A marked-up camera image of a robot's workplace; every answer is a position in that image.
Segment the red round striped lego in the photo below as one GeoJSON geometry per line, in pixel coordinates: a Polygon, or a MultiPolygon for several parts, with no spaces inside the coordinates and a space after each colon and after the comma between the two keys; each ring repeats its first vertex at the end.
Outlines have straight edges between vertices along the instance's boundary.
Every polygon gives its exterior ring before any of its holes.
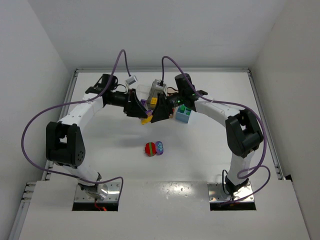
{"type": "Polygon", "coordinates": [[[148,142],[144,148],[145,154],[148,157],[153,157],[157,154],[156,145],[154,142],[148,142]]]}

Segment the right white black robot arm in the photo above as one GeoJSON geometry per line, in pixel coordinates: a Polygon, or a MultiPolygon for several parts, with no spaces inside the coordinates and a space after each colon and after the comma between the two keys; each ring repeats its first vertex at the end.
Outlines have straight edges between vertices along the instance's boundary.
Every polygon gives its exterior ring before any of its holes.
{"type": "Polygon", "coordinates": [[[166,120],[173,114],[174,108],[185,106],[221,124],[226,130],[227,145],[232,152],[222,188],[226,194],[233,196],[248,183],[251,159],[264,140],[256,116],[245,107],[237,109],[209,100],[206,91],[195,89],[187,73],[179,74],[174,79],[178,91],[172,95],[166,95],[163,91],[157,93],[151,122],[166,120]]]}

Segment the purple flower print lego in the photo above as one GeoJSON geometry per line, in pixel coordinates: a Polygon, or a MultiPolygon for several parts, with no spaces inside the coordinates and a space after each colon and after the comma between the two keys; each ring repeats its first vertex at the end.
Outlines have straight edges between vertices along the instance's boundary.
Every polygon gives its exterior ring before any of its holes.
{"type": "Polygon", "coordinates": [[[155,143],[155,150],[157,155],[162,155],[164,153],[164,145],[161,141],[155,143]]]}

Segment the green square lego brick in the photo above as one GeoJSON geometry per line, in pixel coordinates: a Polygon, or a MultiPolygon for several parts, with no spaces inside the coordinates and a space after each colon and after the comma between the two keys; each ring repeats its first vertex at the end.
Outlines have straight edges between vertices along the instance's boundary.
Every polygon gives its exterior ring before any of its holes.
{"type": "Polygon", "coordinates": [[[179,106],[178,113],[185,116],[190,116],[192,110],[188,107],[186,107],[184,104],[179,106]]]}

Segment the yellow orange bird lego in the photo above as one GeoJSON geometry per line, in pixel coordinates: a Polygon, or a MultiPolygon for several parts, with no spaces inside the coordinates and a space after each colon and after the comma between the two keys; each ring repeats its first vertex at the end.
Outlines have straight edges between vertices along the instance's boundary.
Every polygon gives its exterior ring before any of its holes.
{"type": "Polygon", "coordinates": [[[154,98],[154,97],[153,97],[153,98],[151,99],[150,103],[151,103],[152,105],[156,105],[156,104],[157,104],[157,100],[158,100],[157,98],[154,98]]]}

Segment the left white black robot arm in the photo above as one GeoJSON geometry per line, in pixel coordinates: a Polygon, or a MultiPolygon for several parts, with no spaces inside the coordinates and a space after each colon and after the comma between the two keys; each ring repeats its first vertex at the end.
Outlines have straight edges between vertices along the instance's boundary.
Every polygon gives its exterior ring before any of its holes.
{"type": "Polygon", "coordinates": [[[82,136],[85,126],[106,105],[122,107],[128,117],[148,117],[134,88],[122,92],[117,91],[117,87],[116,76],[103,74],[94,86],[85,91],[80,103],[70,113],[46,126],[46,158],[75,175],[80,189],[87,195],[98,196],[104,189],[99,185],[100,173],[85,160],[86,148],[82,136]]]}

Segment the yellow curved lego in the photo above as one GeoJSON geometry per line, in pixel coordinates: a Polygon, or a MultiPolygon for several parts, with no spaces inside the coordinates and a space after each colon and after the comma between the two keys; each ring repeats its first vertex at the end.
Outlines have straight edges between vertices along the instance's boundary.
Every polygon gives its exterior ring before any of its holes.
{"type": "Polygon", "coordinates": [[[141,123],[142,125],[145,125],[145,124],[147,124],[147,123],[150,123],[151,120],[152,120],[152,118],[153,118],[153,116],[150,115],[150,116],[148,116],[147,118],[141,119],[141,120],[140,120],[140,123],[141,123]]]}

